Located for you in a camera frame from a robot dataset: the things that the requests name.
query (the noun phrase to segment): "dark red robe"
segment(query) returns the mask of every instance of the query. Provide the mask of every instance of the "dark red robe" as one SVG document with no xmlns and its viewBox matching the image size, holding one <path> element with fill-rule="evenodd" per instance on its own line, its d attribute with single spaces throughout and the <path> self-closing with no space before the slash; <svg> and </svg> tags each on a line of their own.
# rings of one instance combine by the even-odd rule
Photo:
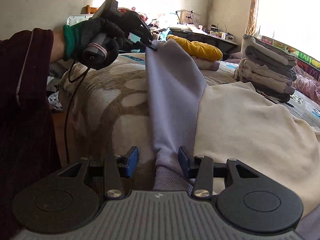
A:
<svg viewBox="0 0 320 240">
<path fill-rule="evenodd" d="M 0 239 L 18 229 L 12 200 L 61 167 L 46 97 L 51 30 L 22 31 L 0 41 Z"/>
</svg>

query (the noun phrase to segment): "gray ribbed panel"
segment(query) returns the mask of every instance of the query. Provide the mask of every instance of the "gray ribbed panel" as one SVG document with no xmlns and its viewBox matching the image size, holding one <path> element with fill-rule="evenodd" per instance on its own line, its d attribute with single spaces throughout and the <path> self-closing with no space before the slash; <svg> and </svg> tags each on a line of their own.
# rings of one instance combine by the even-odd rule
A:
<svg viewBox="0 0 320 240">
<path fill-rule="evenodd" d="M 299 240 L 294 232 L 253 236 L 237 231 L 208 202 L 186 192 L 133 191 L 124 200 L 110 201 L 90 224 L 61 235 L 21 231 L 13 240 Z"/>
</svg>

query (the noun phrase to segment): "wooden chair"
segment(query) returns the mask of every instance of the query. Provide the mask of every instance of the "wooden chair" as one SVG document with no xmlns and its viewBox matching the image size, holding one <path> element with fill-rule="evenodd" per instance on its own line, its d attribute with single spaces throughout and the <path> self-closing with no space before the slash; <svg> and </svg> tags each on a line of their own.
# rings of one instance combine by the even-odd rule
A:
<svg viewBox="0 0 320 240">
<path fill-rule="evenodd" d="M 87 5 L 86 8 L 87 14 L 94 14 L 99 9 L 99 7 L 90 7 L 90 5 Z"/>
</svg>

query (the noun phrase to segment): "black table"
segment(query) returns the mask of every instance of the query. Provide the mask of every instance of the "black table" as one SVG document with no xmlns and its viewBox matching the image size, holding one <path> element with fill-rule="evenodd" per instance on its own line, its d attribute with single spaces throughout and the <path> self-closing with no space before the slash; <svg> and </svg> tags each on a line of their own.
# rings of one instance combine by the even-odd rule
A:
<svg viewBox="0 0 320 240">
<path fill-rule="evenodd" d="M 207 34 L 207 33 L 193 33 L 184 31 L 180 28 L 170 28 L 172 34 L 181 38 L 185 38 L 188 41 L 200 41 L 210 44 L 221 50 L 222 53 L 231 54 L 240 51 L 239 44 L 232 41 L 227 41 L 219 37 Z"/>
</svg>

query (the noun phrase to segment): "gloved hand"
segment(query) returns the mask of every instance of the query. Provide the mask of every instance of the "gloved hand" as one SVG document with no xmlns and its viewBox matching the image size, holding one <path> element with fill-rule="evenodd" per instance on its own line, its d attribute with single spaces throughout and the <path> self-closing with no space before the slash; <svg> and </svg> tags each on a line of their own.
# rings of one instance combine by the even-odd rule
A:
<svg viewBox="0 0 320 240">
<path fill-rule="evenodd" d="M 115 39 L 111 39 L 108 44 L 104 45 L 104 48 L 108 52 L 107 58 L 99 68 L 108 66 L 114 62 L 119 54 L 119 49 L 123 45 L 124 32 L 116 24 L 103 18 L 89 19 L 73 26 L 63 26 L 65 41 L 63 60 L 67 61 L 72 58 L 84 64 L 81 57 L 82 52 L 100 32 L 104 32 L 108 37 Z"/>
</svg>

